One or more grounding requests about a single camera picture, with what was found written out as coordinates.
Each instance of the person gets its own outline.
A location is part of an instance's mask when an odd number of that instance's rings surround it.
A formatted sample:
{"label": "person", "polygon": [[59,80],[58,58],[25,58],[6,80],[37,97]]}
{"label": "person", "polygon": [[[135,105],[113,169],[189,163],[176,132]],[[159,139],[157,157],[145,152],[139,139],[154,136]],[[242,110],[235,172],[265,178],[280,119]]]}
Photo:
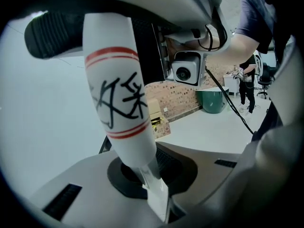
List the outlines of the person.
{"label": "person", "polygon": [[[280,0],[240,0],[241,13],[239,25],[231,38],[229,47],[222,53],[210,55],[207,61],[217,64],[239,65],[246,62],[258,50],[266,54],[272,39],[275,42],[275,54],[278,62],[281,63],[285,46],[290,39],[291,31],[287,30],[285,19],[288,14],[284,13],[282,1]],[[219,38],[212,36],[213,48],[219,46]],[[168,39],[169,53],[179,50],[205,50],[210,45],[210,37],[200,40],[190,41],[184,45],[177,45],[173,40]],[[267,111],[264,121],[258,131],[253,134],[252,141],[259,140],[269,129],[281,125],[277,110],[273,103]]]}
{"label": "person", "polygon": [[253,109],[255,108],[254,81],[255,81],[256,60],[252,55],[245,63],[239,65],[239,94],[241,104],[238,106],[240,113],[244,113],[245,119],[250,119]]}

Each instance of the office chair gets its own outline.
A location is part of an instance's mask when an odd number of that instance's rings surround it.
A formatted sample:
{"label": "office chair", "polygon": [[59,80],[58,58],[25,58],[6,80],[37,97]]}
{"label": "office chair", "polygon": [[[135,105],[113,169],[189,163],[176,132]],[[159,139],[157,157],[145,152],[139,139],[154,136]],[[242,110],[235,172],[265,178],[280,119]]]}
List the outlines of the office chair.
{"label": "office chair", "polygon": [[265,90],[267,89],[267,86],[271,84],[271,78],[270,78],[270,74],[269,74],[269,67],[266,63],[263,63],[263,74],[262,74],[262,76],[260,76],[260,79],[259,79],[258,83],[260,85],[262,85],[263,91],[260,91],[259,93],[257,93],[257,96],[260,95],[260,94],[263,94],[265,99],[266,99],[266,95],[268,95],[268,94]]}

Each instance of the green trash can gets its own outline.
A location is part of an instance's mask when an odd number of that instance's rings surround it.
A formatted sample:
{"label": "green trash can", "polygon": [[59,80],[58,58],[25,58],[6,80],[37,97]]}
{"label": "green trash can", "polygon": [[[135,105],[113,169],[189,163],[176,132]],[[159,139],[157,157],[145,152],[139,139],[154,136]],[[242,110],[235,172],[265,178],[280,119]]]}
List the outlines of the green trash can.
{"label": "green trash can", "polygon": [[[228,87],[223,87],[223,89],[229,94]],[[227,104],[227,100],[219,87],[197,90],[196,97],[203,109],[208,113],[220,113]]]}

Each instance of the floor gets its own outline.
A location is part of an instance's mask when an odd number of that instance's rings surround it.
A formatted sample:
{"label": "floor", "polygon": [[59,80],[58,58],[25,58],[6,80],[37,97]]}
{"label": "floor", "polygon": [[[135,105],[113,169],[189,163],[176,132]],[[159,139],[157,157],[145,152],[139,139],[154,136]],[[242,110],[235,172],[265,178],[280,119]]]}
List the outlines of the floor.
{"label": "floor", "polygon": [[[257,93],[258,90],[255,91],[256,107],[247,121],[252,131],[260,127],[270,105],[268,98],[265,100]],[[240,104],[239,95],[230,95],[230,98],[236,107]],[[252,136],[228,105],[219,114],[197,111],[170,123],[170,128],[171,134],[157,141],[212,152],[242,153]]]}

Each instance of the red stripe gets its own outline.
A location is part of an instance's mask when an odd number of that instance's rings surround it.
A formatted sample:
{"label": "red stripe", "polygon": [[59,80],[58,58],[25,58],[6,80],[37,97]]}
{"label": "red stripe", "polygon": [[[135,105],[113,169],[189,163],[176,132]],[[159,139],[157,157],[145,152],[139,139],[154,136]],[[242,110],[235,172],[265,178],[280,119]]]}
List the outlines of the red stripe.
{"label": "red stripe", "polygon": [[90,66],[92,66],[93,64],[97,63],[97,62],[100,62],[100,61],[103,61],[103,60],[106,60],[106,59],[111,59],[111,58],[131,58],[131,59],[134,59],[136,61],[139,62],[139,60],[137,58],[134,58],[134,57],[131,57],[131,56],[113,56],[113,57],[104,57],[104,58],[101,58],[99,60],[96,60],[94,62],[91,62],[90,64],[86,65],[86,69],[88,69]]}
{"label": "red stripe", "polygon": [[130,134],[126,134],[126,135],[122,135],[122,136],[112,136],[112,135],[108,135],[108,137],[112,138],[112,139],[126,139],[126,138],[131,138],[135,135],[138,135],[139,133],[143,132],[147,126],[150,124],[150,122],[148,122],[146,125],[144,125],[142,128],[140,128],[139,130],[137,130],[136,132],[130,133]]}
{"label": "red stripe", "polygon": [[138,54],[136,51],[133,51],[132,49],[127,48],[127,47],[125,47],[125,48],[124,47],[107,47],[107,48],[103,48],[103,49],[97,50],[95,52],[92,52],[90,55],[88,55],[85,58],[85,63],[87,64],[88,61],[90,61],[94,57],[98,57],[103,54],[113,53],[113,52],[130,53],[130,54],[133,54],[138,57]]}
{"label": "red stripe", "polygon": [[135,128],[141,127],[141,126],[144,125],[148,120],[149,120],[149,118],[148,118],[146,121],[144,121],[143,123],[139,124],[138,126],[136,126],[136,127],[134,127],[134,128],[131,128],[131,129],[129,129],[129,130],[125,130],[125,131],[121,131],[121,132],[108,132],[108,131],[106,131],[106,132],[107,132],[107,133],[110,133],[110,134],[129,132],[129,131],[134,130]]}

